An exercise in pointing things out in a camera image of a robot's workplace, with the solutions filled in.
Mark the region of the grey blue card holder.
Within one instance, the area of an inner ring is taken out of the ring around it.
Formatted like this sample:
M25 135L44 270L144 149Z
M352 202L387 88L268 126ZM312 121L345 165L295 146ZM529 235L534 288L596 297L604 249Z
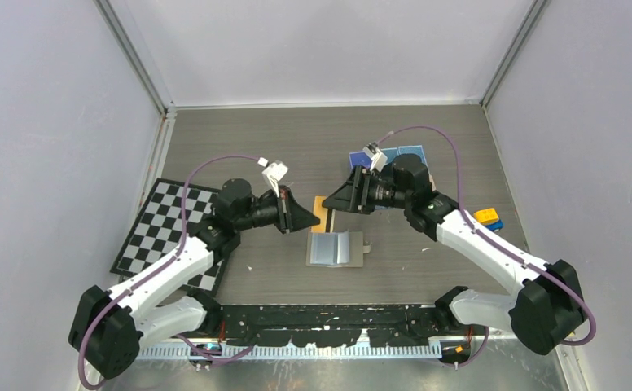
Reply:
M361 268L371 242L362 232L309 233L305 264L312 267Z

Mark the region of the orange card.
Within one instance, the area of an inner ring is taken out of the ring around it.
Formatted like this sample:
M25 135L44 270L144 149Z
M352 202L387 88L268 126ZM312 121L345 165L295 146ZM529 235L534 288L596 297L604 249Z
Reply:
M326 196L317 195L314 197L312 212L319 218L320 223L312 226L311 233L332 233L334 229L335 212L323 206Z

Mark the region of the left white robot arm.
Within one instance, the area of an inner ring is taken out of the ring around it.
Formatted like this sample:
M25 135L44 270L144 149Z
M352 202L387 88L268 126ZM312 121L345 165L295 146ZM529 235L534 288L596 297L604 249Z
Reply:
M320 220L299 205L289 187L280 185L260 196L244 179L226 181L211 199L211 211L184 226L179 244L137 275L107 290L94 285L80 298L68 343L104 380L123 373L139 352L179 333L213 336L220 315L208 300L184 296L161 302L188 280L228 258L240 233L274 226L288 234L317 226Z

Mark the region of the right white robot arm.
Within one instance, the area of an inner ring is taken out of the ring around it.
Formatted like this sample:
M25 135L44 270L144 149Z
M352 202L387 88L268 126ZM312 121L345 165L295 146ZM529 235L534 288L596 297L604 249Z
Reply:
M413 229L462 254L505 289L491 294L457 286L438 298L435 320L446 334L466 325L491 327L512 332L527 349L546 355L567 344L583 323L595 332L573 266L532 256L482 226L458 201L433 189L417 155L400 155L382 169L355 166L323 207L358 214L401 209Z

